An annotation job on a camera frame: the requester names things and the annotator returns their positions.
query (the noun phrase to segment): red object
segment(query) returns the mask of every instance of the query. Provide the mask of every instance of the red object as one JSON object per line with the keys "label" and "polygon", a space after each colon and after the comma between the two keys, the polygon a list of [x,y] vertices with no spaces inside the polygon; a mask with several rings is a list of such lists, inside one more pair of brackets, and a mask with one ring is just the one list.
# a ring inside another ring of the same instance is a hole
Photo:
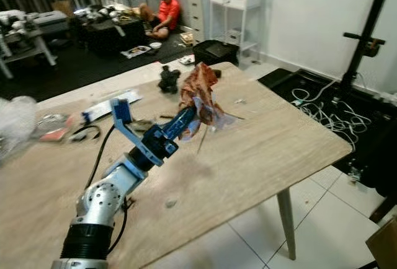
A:
{"label": "red object", "polygon": [[164,1],[160,2],[159,6],[159,14],[158,17],[161,22],[167,20],[168,16],[172,16],[171,23],[168,25],[169,29],[173,30],[176,28],[178,23],[178,17],[181,8],[177,0],[171,0],[169,4],[166,4]]}

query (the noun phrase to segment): person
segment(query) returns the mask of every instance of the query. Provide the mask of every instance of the person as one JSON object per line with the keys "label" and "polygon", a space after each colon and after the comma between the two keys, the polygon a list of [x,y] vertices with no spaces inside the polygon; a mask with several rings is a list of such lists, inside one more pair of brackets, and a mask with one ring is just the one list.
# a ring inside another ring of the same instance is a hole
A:
{"label": "person", "polygon": [[157,14],[154,14],[147,4],[141,4],[141,18],[149,22],[153,28],[152,31],[146,31],[147,36],[158,39],[167,38],[169,32],[177,26],[180,10],[177,0],[161,0]]}

